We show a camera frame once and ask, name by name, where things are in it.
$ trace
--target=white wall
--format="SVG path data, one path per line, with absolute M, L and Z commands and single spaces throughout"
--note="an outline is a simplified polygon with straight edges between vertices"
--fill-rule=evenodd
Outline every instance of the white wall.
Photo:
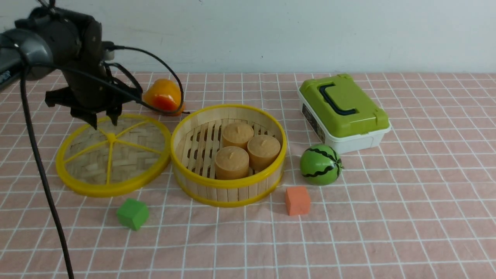
M 176 71 L 496 72 L 495 0 L 58 0 Z M 35 0 L 4 0 L 0 27 Z M 163 71 L 141 54 L 116 59 Z

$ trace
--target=tea light candle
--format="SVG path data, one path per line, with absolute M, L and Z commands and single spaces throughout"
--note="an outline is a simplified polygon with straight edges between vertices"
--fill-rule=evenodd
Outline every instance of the tea light candle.
M 215 155 L 217 179 L 240 179 L 248 176 L 249 156 L 246 150 L 237 146 L 227 146 Z
M 237 146 L 246 150 L 248 141 L 253 137 L 253 128 L 247 123 L 234 122 L 222 128 L 222 145 Z
M 247 148 L 250 167 L 262 171 L 275 161 L 281 151 L 281 143 L 274 137 L 259 135 L 248 141 Z

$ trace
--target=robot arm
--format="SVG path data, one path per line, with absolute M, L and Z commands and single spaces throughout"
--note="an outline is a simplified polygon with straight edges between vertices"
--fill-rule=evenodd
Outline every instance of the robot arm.
M 68 86 L 47 92 L 45 103 L 49 107 L 70 107 L 71 116 L 95 129 L 96 114 L 106 111 L 116 125 L 122 104 L 141 99 L 143 91 L 122 66 L 120 69 L 128 73 L 134 87 L 112 77 L 104 61 L 113 59 L 109 51 L 113 45 L 102 41 L 102 25 L 92 16 L 54 6 L 35 8 L 28 18 L 17 20 L 15 28 L 0 33 L 0 92 L 20 79 L 25 64 L 71 68 L 72 71 L 62 71 Z M 104 80 L 134 98 L 73 70 Z M 54 68 L 33 66 L 26 79 L 39 80 L 53 71 Z

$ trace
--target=grid pattern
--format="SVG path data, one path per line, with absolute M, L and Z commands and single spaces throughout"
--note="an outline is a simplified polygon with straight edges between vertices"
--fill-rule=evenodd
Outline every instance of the grid pattern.
M 168 74 L 135 73 L 147 88 Z M 328 187 L 308 187 L 306 216 L 287 216 L 284 189 L 304 185 L 299 157 L 315 133 L 298 86 L 329 74 L 181 74 L 186 110 L 244 103 L 272 114 L 287 132 L 282 186 L 236 209 L 189 199 L 170 166 L 124 197 L 91 199 L 68 190 L 54 158 L 81 122 L 48 108 L 55 73 L 28 85 L 33 122 L 78 279 L 492 279 L 496 278 L 496 74 L 354 74 L 389 114 L 380 147 L 342 155 Z M 0 277 L 62 279 L 65 265 L 24 125 L 18 85 L 0 94 Z M 159 117 L 171 131 L 180 118 Z M 127 197 L 150 219 L 119 226 Z

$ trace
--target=orange foam block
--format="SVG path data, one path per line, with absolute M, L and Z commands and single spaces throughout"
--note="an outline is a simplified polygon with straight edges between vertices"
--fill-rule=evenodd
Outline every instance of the orange foam block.
M 305 186 L 286 189 L 286 209 L 289 216 L 305 215 L 310 212 L 310 195 Z

